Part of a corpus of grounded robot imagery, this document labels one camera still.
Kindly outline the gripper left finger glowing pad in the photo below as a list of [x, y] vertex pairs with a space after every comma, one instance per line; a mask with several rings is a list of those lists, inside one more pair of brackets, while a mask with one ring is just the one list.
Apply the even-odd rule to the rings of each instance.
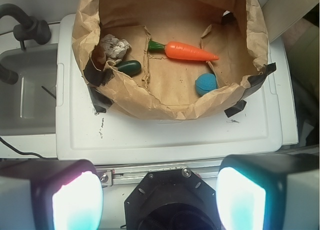
[[2, 230], [96, 230], [102, 213], [102, 184], [89, 160], [0, 164]]

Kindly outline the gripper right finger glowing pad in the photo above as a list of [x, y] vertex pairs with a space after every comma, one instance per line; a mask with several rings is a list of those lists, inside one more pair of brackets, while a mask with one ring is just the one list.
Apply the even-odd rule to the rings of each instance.
[[318, 230], [320, 158], [309, 153], [231, 154], [216, 203], [227, 230]]

